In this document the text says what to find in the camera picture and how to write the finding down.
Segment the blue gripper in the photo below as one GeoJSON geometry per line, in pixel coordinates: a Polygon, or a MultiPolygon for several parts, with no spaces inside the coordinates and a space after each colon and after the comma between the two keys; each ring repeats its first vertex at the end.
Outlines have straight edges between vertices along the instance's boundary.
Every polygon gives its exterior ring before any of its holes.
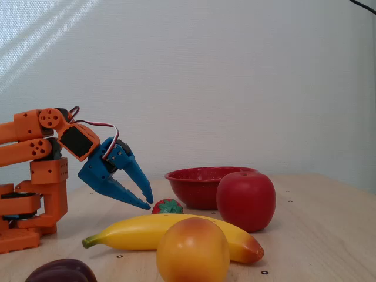
{"type": "Polygon", "coordinates": [[[78,177],[90,188],[99,194],[118,200],[141,209],[149,210],[154,198],[152,188],[146,175],[138,165],[135,156],[126,143],[116,143],[113,148],[113,164],[103,155],[109,148],[112,137],[107,138],[103,143],[89,155],[86,163],[78,173],[78,177]],[[124,170],[126,174],[142,191],[146,202],[135,196],[112,176],[118,170],[124,170]]]}

